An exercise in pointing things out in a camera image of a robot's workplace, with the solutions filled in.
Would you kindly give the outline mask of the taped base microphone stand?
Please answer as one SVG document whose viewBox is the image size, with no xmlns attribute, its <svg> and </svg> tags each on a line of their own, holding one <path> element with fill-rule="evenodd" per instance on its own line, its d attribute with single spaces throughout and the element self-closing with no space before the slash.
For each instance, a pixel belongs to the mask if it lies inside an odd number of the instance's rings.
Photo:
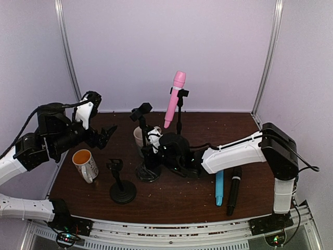
<svg viewBox="0 0 333 250">
<path fill-rule="evenodd" d="M 151 156 L 152 147 L 146 142 L 148 139 L 148 132 L 153 129 L 152 126 L 147 125 L 146 118 L 144 115 L 150 113 L 152 106 L 150 103 L 142 103 L 139 107 L 134 108 L 130 114 L 132 121 L 139 122 L 139 127 L 141 129 L 143 146 L 140 151 L 143 155 L 143 162 L 136 168 L 135 174 L 138 180 L 142 182 L 151 183 L 156 181 L 161 175 L 161 168 L 156 164 L 154 157 Z"/>
</svg>

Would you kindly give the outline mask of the pink toy microphone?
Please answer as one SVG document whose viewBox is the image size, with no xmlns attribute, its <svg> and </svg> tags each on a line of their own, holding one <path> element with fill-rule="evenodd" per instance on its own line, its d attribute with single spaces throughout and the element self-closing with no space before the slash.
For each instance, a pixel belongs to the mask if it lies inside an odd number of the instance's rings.
<svg viewBox="0 0 333 250">
<path fill-rule="evenodd" d="M 164 116 L 164 128 L 167 129 L 174 117 L 176 106 L 178 103 L 178 92 L 184 87 L 186 80 L 186 73 L 177 71 L 173 80 L 173 86 L 171 88 L 171 97 L 169 100 L 168 108 Z"/>
</svg>

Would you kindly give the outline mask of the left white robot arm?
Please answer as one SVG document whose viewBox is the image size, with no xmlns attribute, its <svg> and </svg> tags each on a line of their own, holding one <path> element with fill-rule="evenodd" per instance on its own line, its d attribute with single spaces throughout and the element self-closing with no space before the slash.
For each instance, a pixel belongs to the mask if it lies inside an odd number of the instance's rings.
<svg viewBox="0 0 333 250">
<path fill-rule="evenodd" d="M 60 162 L 63 153 L 82 142 L 91 148 L 105 148 L 117 126 L 98 132 L 90 125 L 100 103 L 101 95 L 88 91 L 78 103 L 49 103 L 33 110 L 1 154 L 1 184 L 50 159 Z M 62 199 L 31 200 L 1 195 L 1 217 L 60 222 L 69 221 L 71 214 Z"/>
</svg>

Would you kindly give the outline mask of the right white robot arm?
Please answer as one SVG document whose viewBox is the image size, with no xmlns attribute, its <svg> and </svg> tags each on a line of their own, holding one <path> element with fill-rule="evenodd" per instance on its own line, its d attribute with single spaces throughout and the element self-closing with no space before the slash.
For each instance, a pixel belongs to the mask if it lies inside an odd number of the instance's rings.
<svg viewBox="0 0 333 250">
<path fill-rule="evenodd" d="M 144 129 L 144 136 L 148 141 L 141 149 L 144 161 L 136 169 L 142 181 L 155 181 L 160 176 L 160 166 L 184 178 L 201 178 L 229 168 L 266 162 L 275 179 L 273 212 L 289 213 L 299 173 L 297 146 L 273 123 L 265 123 L 262 130 L 219 146 L 191 146 L 180 134 L 161 134 L 151 126 Z"/>
</svg>

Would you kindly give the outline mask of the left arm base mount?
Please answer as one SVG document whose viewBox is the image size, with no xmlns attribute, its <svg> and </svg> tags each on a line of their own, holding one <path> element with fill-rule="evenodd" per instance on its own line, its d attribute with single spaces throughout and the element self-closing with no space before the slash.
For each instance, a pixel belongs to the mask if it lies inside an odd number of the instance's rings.
<svg viewBox="0 0 333 250">
<path fill-rule="evenodd" d="M 46 224 L 56 233 L 55 241 L 60 248 L 71 248 L 81 240 L 81 236 L 90 236 L 92 220 L 72 216 L 63 199 L 57 198 L 49 201 L 53 206 L 54 218 Z"/>
</svg>

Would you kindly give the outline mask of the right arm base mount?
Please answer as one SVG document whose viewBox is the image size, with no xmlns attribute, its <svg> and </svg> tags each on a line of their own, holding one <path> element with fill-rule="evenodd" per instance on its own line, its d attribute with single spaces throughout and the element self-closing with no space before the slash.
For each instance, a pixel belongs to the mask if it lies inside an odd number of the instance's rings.
<svg viewBox="0 0 333 250">
<path fill-rule="evenodd" d="M 301 223 L 301 215 L 298 213 L 297 227 L 292 236 L 287 237 L 286 228 L 294 225 L 291 212 L 287 214 L 275 214 L 250 219 L 248 221 L 253 236 L 265 234 L 265 241 L 270 247 L 279 248 L 286 246 L 296 235 Z"/>
</svg>

